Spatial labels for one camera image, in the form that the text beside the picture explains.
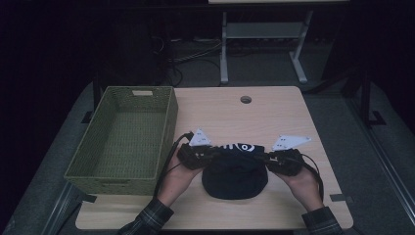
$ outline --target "dark background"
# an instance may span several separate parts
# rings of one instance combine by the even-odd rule
[[[0,0],[0,230],[19,203],[77,96],[93,77],[103,77],[107,84],[116,83],[117,77],[127,77],[123,84],[158,84],[163,80],[162,56],[146,60],[137,56],[152,54],[150,48],[154,44],[148,35],[134,38],[134,31],[116,32],[112,27],[114,23],[131,25],[134,14],[126,17],[119,11],[91,8],[103,6],[107,1],[81,2]],[[404,1],[351,1],[322,78],[331,79],[349,67],[361,66],[387,93],[395,110],[415,132],[413,9]],[[210,21],[220,25],[220,14],[206,14],[212,16]],[[147,29],[146,33],[157,36],[165,36],[160,28],[187,39],[196,34],[220,33],[214,26],[201,27],[206,25],[207,18],[197,13],[167,14],[167,18],[155,20],[149,20],[145,14],[133,18],[133,22],[140,22],[134,30]],[[324,20],[325,15],[317,14],[314,21],[319,18]],[[322,23],[310,29],[307,40],[321,37],[319,28],[333,27]],[[141,40],[146,45],[134,48],[140,52],[136,57],[123,51],[131,40]],[[131,61],[139,62],[142,69],[129,67]],[[128,78],[135,72],[143,72],[147,78],[138,81]]]

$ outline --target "wicker basket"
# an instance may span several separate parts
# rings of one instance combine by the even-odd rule
[[[87,194],[152,195],[177,111],[172,87],[109,86],[65,179]]]

